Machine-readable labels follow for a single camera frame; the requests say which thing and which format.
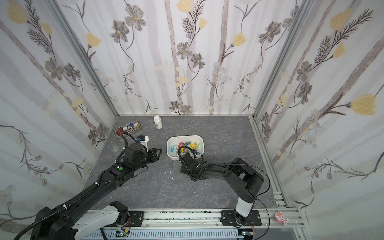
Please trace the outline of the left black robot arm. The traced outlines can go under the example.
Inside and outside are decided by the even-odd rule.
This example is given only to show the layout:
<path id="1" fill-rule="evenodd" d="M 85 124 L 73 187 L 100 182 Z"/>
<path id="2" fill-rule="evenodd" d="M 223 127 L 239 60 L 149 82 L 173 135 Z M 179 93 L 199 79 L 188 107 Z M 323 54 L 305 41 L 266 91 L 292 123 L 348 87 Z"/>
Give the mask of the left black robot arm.
<path id="1" fill-rule="evenodd" d="M 106 210 L 102 210 L 102 218 L 93 217 L 92 223 L 87 226 L 88 231 L 84 231 L 86 223 L 81 217 L 102 198 L 134 178 L 136 171 L 159 160 L 162 149 L 149 149 L 136 138 L 133 141 L 132 144 L 125 142 L 125 148 L 115 163 L 102 171 L 91 186 L 53 209 L 45 207 L 40 210 L 36 220 L 21 230 L 15 239 L 19 240 L 31 232 L 32 240 L 77 240 L 104 226 L 130 225 L 132 217 L 129 209 L 119 201 L 110 203 Z"/>

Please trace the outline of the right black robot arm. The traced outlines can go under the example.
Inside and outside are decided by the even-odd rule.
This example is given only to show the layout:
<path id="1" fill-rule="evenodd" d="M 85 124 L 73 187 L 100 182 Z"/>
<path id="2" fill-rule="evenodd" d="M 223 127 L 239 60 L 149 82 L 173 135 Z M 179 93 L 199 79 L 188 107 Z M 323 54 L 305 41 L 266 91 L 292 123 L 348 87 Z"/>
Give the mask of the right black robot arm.
<path id="1" fill-rule="evenodd" d="M 224 164 L 209 163 L 197 150 L 187 146 L 178 149 L 181 173 L 194 182 L 208 179 L 225 181 L 238 196 L 236 207 L 228 217 L 222 215 L 222 223 L 226 226 L 241 227 L 253 223 L 251 212 L 257 196 L 265 182 L 266 173 L 252 167 L 241 158 Z"/>

